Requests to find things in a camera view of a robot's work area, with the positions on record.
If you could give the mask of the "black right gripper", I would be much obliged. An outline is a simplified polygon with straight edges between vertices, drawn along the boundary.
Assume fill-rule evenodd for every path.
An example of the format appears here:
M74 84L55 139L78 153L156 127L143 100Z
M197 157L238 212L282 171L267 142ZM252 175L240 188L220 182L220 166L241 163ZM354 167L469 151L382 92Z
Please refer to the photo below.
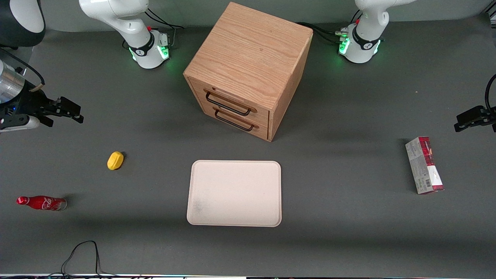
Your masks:
M81 106L66 97L51 100L39 90L21 92L9 102L1 106L1 126L20 127L30 120L39 120L45 126L52 127L53 120L48 116L67 117L82 124L84 117L80 115Z

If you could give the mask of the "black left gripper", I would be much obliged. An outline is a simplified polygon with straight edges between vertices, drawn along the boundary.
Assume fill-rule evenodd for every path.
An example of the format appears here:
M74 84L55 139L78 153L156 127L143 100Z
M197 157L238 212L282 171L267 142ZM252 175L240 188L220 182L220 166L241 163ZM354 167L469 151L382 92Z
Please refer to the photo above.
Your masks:
M465 129L476 126L491 125L496 132L496 106L489 109L483 106L473 107L464 113L457 115L457 122L454 124L455 132L462 132Z

